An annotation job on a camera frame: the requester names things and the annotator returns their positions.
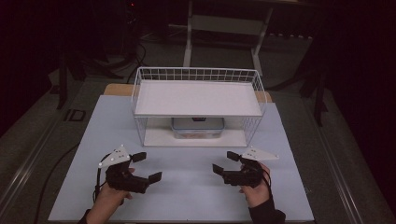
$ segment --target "white tabletop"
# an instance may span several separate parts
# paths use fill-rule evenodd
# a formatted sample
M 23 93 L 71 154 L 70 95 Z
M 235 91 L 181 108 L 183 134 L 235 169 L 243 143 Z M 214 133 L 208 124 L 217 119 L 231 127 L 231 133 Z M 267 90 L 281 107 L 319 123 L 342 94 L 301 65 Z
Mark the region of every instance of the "white tabletop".
M 92 207 L 98 162 L 124 144 L 130 154 L 146 151 L 144 161 L 131 164 L 134 175 L 163 172 L 163 179 L 134 193 L 110 220 L 124 222 L 246 222 L 250 221 L 245 196 L 239 187 L 224 185 L 212 172 L 212 163 L 239 170 L 240 163 L 226 158 L 243 147 L 142 147 L 131 113 L 131 97 L 101 96 L 69 168 L 50 221 L 77 221 Z M 276 208 L 287 220 L 313 220 L 302 180 L 275 104 L 269 104 L 251 145 L 279 155 L 265 161 L 271 169 Z

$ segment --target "white wire basket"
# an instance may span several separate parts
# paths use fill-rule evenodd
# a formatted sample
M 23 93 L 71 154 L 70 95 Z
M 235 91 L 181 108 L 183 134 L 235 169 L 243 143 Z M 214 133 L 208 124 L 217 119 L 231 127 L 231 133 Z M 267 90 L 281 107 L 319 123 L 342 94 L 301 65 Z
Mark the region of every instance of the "white wire basket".
M 142 109 L 150 104 L 154 112 Z M 140 67 L 132 94 L 132 113 L 143 146 L 247 147 L 266 104 L 260 74 L 249 69 Z M 224 118 L 226 126 L 219 139 L 180 140 L 170 126 L 171 118 L 178 117 Z

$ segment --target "sleeve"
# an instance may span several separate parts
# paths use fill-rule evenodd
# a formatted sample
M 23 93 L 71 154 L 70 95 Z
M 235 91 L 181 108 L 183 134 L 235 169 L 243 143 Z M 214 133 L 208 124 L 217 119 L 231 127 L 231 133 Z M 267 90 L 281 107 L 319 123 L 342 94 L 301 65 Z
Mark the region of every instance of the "sleeve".
M 265 203 L 256 207 L 249 208 L 250 217 L 253 224 L 283 224 L 285 223 L 286 215 L 275 209 L 274 199 L 271 197 Z
M 87 223 L 87 215 L 91 211 L 91 209 L 88 209 L 85 211 L 84 217 L 81 218 L 81 220 L 78 222 L 78 224 L 88 224 Z

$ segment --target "wire mesh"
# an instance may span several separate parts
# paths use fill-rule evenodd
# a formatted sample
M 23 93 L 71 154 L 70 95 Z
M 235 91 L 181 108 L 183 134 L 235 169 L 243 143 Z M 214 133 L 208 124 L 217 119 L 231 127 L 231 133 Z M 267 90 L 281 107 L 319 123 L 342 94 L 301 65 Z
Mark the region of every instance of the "wire mesh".
M 262 112 L 265 113 L 267 103 L 260 74 L 256 70 L 231 68 L 196 68 L 196 67 L 140 67 L 136 71 L 132 98 L 132 111 L 136 121 L 139 137 L 144 145 L 148 118 L 135 115 L 142 80 L 188 80 L 188 81 L 217 81 L 217 82 L 244 82 L 251 83 Z M 252 139 L 262 116 L 259 118 L 243 118 L 243 129 L 247 145 Z

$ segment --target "cable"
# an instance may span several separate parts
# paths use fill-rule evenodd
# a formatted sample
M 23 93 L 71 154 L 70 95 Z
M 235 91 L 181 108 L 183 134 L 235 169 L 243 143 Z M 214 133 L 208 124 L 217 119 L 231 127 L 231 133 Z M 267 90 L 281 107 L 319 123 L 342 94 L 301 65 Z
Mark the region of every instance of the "cable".
M 130 68 L 132 65 L 134 65 L 135 62 L 131 62 L 128 65 L 124 66 L 123 68 L 120 68 L 119 70 L 114 70 L 114 73 L 119 73 L 122 71 L 125 71 L 126 69 Z
M 100 160 L 100 162 L 104 161 L 105 158 L 107 158 L 109 155 L 110 155 L 110 154 L 105 155 L 105 156 Z M 102 171 L 102 169 L 101 169 L 101 168 L 98 168 L 98 172 L 97 172 L 97 174 L 96 174 L 96 185 L 95 185 L 95 190 L 93 191 L 93 194 L 92 194 L 92 199 L 93 199 L 93 202 L 94 202 L 94 203 L 95 203 L 95 201 L 96 201 L 96 198 L 97 198 L 98 195 L 99 195 L 100 188 L 106 183 L 106 181 L 105 181 L 103 184 L 100 184 L 100 174 L 101 174 L 101 171 Z
M 128 76 L 128 79 L 126 80 L 126 84 L 129 84 L 129 81 L 131 80 L 131 77 L 134 75 L 134 72 L 136 72 L 137 68 L 139 68 L 140 66 L 142 66 L 142 64 L 143 64 L 143 65 L 146 65 L 146 64 L 143 62 L 143 60 L 145 60 L 145 58 L 146 58 L 146 52 L 147 52 L 147 51 L 146 51 L 146 48 L 145 48 L 142 44 L 140 44 L 140 43 L 138 43 L 138 46 L 140 46 L 140 47 L 143 49 L 143 56 L 142 56 L 141 59 L 139 59 L 139 56 L 136 54 L 137 65 L 136 65 L 136 67 L 134 68 L 134 70 L 132 70 L 131 74 Z
M 263 171 L 268 175 L 268 180 L 265 178 L 265 176 L 262 178 L 262 180 L 264 180 L 265 185 L 267 186 L 270 195 L 272 195 L 272 190 L 271 190 L 271 184 L 272 184 L 272 183 L 271 183 L 271 176 L 270 176 L 270 174 L 269 174 L 266 170 L 263 170 Z
M 38 223 L 38 215 L 39 215 L 39 213 L 40 213 L 41 202 L 43 201 L 44 192 L 45 192 L 45 190 L 46 190 L 47 184 L 48 184 L 48 182 L 49 182 L 49 180 L 50 180 L 50 177 L 51 177 L 53 171 L 54 171 L 55 168 L 58 166 L 58 164 L 61 162 L 61 160 L 63 160 L 64 157 L 67 156 L 67 154 L 69 154 L 71 151 L 73 151 L 74 149 L 76 149 L 78 146 L 79 146 L 79 143 L 77 143 L 75 146 L 73 146 L 73 147 L 71 147 L 69 150 L 67 150 L 67 151 L 62 155 L 62 157 L 61 157 L 59 160 L 56 161 L 55 165 L 53 165 L 52 169 L 49 171 L 49 175 L 47 176 L 47 179 L 46 179 L 46 181 L 44 182 L 43 189 L 42 189 L 41 192 L 40 192 L 40 197 L 39 197 L 39 199 L 38 199 L 37 209 L 35 210 L 35 221 L 34 221 L 35 224 Z
M 124 56 L 124 58 L 119 61 L 119 62 L 115 62 L 115 63 L 103 63 L 100 62 L 98 60 L 95 60 L 97 63 L 99 63 L 100 65 L 102 65 L 104 68 L 109 69 L 109 70 L 117 70 L 117 69 L 123 69 L 123 67 L 125 66 L 131 66 L 133 62 L 135 55 L 134 53 L 129 53 L 126 56 Z

